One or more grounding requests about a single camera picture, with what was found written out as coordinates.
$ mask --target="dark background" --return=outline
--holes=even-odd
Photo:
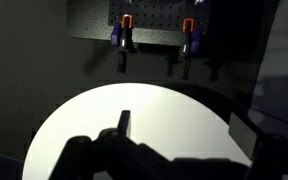
[[[217,2],[216,7],[227,6]],[[183,63],[173,63],[172,71],[168,68],[178,48],[141,46],[130,56],[127,73],[117,74],[117,51],[108,41],[66,35],[66,1],[0,0],[0,154],[24,160],[32,131],[56,108],[84,91],[112,83],[172,85],[194,92],[227,120],[230,107],[207,90],[250,105],[275,12],[268,6],[271,1],[265,2],[260,14],[248,17],[239,16],[252,12],[243,10],[247,7],[241,2],[231,9],[213,9],[221,12],[211,17],[218,23],[210,25],[203,53],[193,60],[190,79],[183,81]],[[256,27],[238,28],[252,22]]]

